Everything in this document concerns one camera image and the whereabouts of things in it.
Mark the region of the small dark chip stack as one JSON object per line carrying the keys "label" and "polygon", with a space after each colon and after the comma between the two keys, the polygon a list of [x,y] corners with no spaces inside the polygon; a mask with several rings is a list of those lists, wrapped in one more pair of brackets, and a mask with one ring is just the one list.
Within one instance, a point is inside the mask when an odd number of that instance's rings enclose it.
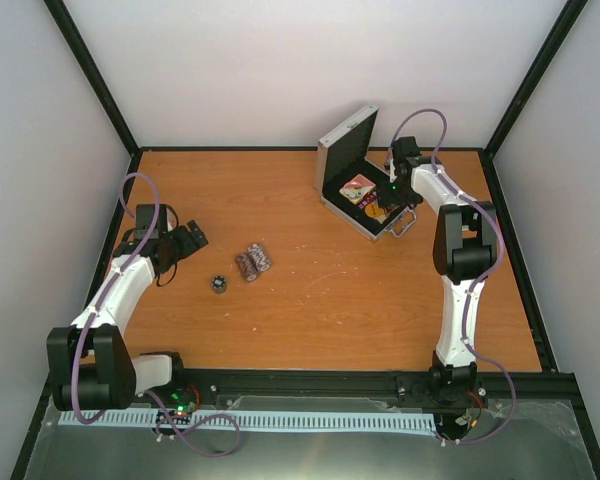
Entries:
{"label": "small dark chip stack", "polygon": [[223,294],[228,287],[228,281],[223,275],[216,275],[211,280],[211,288],[216,294]]}

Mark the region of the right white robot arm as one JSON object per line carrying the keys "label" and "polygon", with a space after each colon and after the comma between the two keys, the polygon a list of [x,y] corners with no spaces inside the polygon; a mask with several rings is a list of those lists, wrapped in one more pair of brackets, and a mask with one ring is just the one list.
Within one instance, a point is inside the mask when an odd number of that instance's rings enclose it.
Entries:
{"label": "right white robot arm", "polygon": [[381,206],[414,209],[426,203],[437,214],[432,257],[444,303],[427,390],[435,404],[450,407],[464,401],[476,382],[478,307],[501,246],[495,207],[461,190],[413,137],[391,143],[385,169],[389,180],[379,190]]}

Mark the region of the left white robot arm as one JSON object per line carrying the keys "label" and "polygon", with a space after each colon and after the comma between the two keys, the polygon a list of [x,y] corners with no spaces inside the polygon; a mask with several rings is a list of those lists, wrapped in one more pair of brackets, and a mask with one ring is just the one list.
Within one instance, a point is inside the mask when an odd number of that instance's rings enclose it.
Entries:
{"label": "left white robot arm", "polygon": [[49,385],[58,410],[125,409],[150,389],[170,403],[186,395],[180,355],[164,351],[133,358],[124,333],[145,291],[207,243],[197,223],[181,224],[171,206],[137,206],[135,226],[114,250],[90,303],[68,326],[47,336]]}

